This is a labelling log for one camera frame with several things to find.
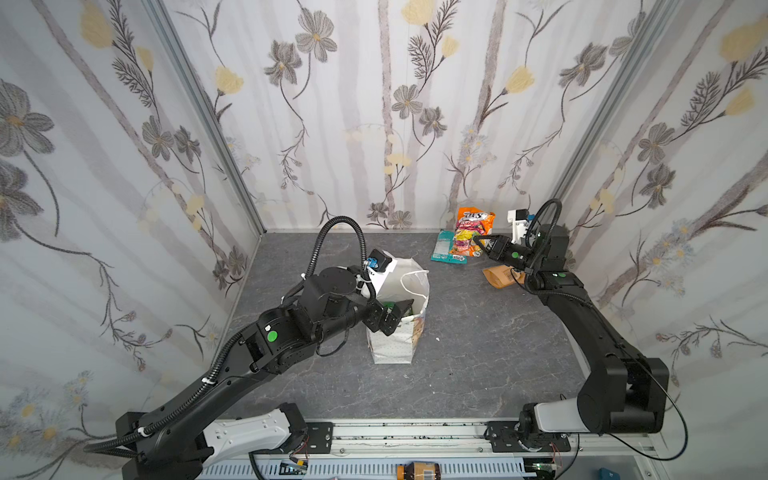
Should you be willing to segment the orange snack bag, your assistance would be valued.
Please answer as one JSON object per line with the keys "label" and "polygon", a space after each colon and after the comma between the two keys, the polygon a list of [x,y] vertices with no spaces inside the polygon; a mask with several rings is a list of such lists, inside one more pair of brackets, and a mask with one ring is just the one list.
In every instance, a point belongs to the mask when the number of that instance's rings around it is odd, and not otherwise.
{"label": "orange snack bag", "polygon": [[496,289],[503,289],[525,282],[524,272],[516,271],[512,267],[505,265],[485,268],[482,273],[488,283]]}

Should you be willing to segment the white patterned paper bag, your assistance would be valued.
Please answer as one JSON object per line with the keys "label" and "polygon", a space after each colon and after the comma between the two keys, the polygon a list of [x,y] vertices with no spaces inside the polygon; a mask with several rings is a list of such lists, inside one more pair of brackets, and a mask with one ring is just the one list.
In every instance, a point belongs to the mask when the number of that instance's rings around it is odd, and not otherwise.
{"label": "white patterned paper bag", "polygon": [[429,271],[413,258],[395,257],[386,271],[371,271],[377,299],[388,308],[411,301],[391,334],[367,332],[373,362],[378,365],[410,364],[425,326],[429,303]]}

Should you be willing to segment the orange Fox's fruits candy bag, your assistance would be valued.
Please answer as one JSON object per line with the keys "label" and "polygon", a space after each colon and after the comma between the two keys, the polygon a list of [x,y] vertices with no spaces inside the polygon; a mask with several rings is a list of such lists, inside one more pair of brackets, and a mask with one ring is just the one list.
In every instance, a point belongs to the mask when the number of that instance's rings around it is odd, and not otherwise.
{"label": "orange Fox's fruits candy bag", "polygon": [[479,257],[481,247],[473,240],[475,236],[490,235],[496,215],[475,207],[461,207],[458,210],[454,228],[452,255]]}

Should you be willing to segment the teal Fox's candy bag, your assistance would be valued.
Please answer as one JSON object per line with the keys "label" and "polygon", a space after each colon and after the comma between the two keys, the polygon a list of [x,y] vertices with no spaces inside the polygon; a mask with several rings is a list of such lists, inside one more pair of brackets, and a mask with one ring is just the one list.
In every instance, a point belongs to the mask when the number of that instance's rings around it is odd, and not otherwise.
{"label": "teal Fox's candy bag", "polygon": [[465,265],[467,258],[463,255],[452,253],[454,233],[441,230],[438,233],[431,260],[446,264]]}

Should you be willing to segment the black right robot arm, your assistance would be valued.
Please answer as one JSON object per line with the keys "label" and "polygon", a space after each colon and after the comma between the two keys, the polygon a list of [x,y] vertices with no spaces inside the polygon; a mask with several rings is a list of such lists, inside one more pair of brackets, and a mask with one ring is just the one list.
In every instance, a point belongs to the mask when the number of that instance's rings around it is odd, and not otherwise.
{"label": "black right robot arm", "polygon": [[559,225],[560,200],[547,200],[521,242],[476,235],[473,243],[490,259],[524,273],[520,287],[536,296],[565,325],[589,366],[572,399],[529,403],[512,431],[526,449],[569,434],[655,434],[666,411],[677,406],[668,392],[670,370],[631,345],[593,303],[584,283],[566,266],[568,231]]}

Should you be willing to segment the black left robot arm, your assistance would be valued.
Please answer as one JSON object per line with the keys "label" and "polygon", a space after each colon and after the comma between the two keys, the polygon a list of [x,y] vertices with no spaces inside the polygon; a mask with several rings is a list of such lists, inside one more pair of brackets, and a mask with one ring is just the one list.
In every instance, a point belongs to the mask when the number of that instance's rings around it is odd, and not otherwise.
{"label": "black left robot arm", "polygon": [[[338,224],[353,229],[359,258],[352,266],[318,270],[324,240]],[[125,459],[126,479],[196,478],[234,447],[215,422],[246,394],[319,354],[325,342],[349,335],[358,324],[371,332],[394,332],[407,309],[388,307],[377,294],[396,265],[390,254],[367,249],[355,220],[332,218],[318,233],[301,280],[279,306],[232,335],[207,372],[180,394],[153,411],[122,415],[115,438],[90,443],[84,452]]]}

